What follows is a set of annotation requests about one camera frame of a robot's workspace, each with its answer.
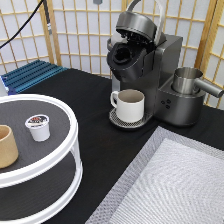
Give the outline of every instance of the k-cup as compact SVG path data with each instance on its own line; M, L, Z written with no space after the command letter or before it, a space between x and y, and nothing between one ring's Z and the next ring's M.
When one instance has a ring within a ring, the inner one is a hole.
M37 142L43 142L50 137L49 117L47 115L34 115L26 120L25 125Z

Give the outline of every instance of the beige cup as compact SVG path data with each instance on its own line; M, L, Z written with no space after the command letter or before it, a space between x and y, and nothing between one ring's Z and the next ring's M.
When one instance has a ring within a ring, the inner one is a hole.
M14 163L18 155L19 153L12 129L6 125L0 125L0 168Z

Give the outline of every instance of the coffee pod lid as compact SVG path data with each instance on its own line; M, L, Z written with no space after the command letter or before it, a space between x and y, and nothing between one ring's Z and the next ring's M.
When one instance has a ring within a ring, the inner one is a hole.
M31 129L42 128L49 123L49 117L44 114L34 115L26 120L26 127Z

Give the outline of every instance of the power cord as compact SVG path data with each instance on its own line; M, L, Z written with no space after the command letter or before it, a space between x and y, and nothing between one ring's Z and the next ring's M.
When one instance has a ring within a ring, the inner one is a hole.
M39 4L37 5L37 7L35 8L35 10L33 11L33 13L31 14L31 16L28 18L28 20L20 27L20 29L16 32L16 34L11 37L9 40L7 40L4 44L2 44L0 46L0 49L2 49L5 45L7 45L8 43L10 43L13 39L15 39L15 37L21 32L21 30L27 25L27 23L33 18L33 16L35 15L35 13L37 12L37 10L40 8L41 4L44 2L45 0L41 0L39 2Z

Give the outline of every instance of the black countertop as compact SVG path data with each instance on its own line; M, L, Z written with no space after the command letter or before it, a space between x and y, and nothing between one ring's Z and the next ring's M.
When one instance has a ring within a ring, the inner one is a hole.
M116 129L109 121L111 80L70 69L24 91L67 103L79 124L83 179L71 202L47 224L82 224L95 211L158 126L224 149L224 111L203 106L193 127L177 128L156 119L135 132Z

